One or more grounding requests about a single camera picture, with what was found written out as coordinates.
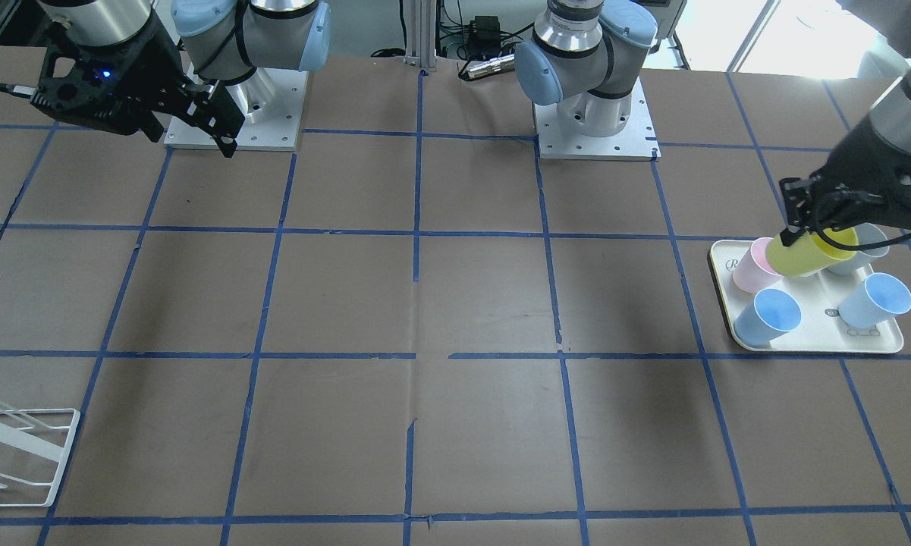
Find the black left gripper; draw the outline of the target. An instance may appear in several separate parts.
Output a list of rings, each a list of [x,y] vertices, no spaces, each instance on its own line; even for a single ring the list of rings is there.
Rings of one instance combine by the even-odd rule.
[[[778,181],[786,227],[782,246],[816,228],[863,222],[911,231],[911,155],[889,145],[864,117],[811,177]]]

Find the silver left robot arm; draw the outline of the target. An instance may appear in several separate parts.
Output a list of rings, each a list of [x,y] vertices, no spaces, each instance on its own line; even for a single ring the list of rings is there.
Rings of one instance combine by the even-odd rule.
[[[911,58],[911,1],[843,1],[840,6]],[[549,1],[531,38],[514,53],[515,73],[536,105],[587,93],[628,96],[656,37],[656,20],[632,1]],[[911,238],[911,68],[851,129],[823,166],[780,182],[782,245],[864,222],[905,229]]]

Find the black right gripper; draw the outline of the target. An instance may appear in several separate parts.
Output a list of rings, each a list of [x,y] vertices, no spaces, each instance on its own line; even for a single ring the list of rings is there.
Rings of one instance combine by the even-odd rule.
[[[224,158],[233,158],[246,114],[223,82],[191,83],[157,15],[118,45],[87,46],[67,38],[54,22],[39,82],[29,103],[54,120],[119,135],[142,131],[160,139],[155,113],[188,115]]]

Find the silver base plate arm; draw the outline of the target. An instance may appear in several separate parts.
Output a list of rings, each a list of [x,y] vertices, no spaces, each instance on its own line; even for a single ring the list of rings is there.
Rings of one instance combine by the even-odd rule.
[[[216,121],[213,129],[233,129],[224,136],[237,151],[295,152],[312,73],[258,68],[248,79],[226,87],[234,106],[232,120]]]
[[[552,105],[532,107],[544,159],[652,162],[662,152],[642,81],[628,96],[581,93]]]

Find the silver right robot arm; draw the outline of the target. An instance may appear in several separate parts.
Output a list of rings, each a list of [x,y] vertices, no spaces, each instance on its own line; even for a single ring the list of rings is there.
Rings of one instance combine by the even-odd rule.
[[[0,83],[54,120],[158,142],[170,115],[230,158],[278,100],[272,71],[323,69],[324,1],[174,1],[174,40],[150,1],[42,1],[52,20],[39,82]]]

